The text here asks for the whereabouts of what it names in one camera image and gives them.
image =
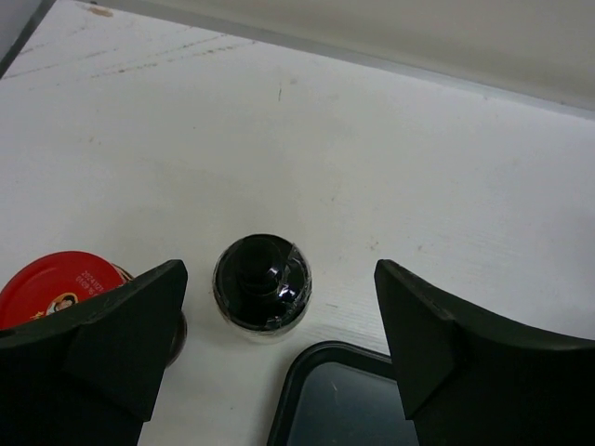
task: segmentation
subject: black tray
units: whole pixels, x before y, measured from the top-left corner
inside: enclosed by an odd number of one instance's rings
[[[329,341],[303,351],[285,379],[269,446],[417,446],[390,357]]]

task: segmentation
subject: black bottle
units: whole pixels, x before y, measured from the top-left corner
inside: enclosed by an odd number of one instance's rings
[[[254,335],[283,335],[303,317],[311,272],[299,249],[281,237],[245,237],[221,255],[213,290],[223,316]]]

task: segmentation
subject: white table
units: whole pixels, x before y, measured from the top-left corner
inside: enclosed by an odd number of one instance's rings
[[[143,446],[263,444],[303,348],[386,352],[383,257],[595,338],[593,121],[70,1],[0,82],[0,104],[1,283],[65,249],[133,273],[188,267],[188,342]],[[275,345],[237,337],[211,295],[218,255],[254,232],[311,262],[309,312]]]

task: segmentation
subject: red jar lid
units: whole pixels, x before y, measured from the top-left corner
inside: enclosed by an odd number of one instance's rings
[[[35,260],[0,292],[0,330],[61,311],[126,283],[108,261],[67,251]]]

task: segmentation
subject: white wall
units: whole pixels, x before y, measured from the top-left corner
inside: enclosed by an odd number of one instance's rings
[[[595,110],[592,0],[99,3],[214,29],[224,25],[205,18],[231,21]]]

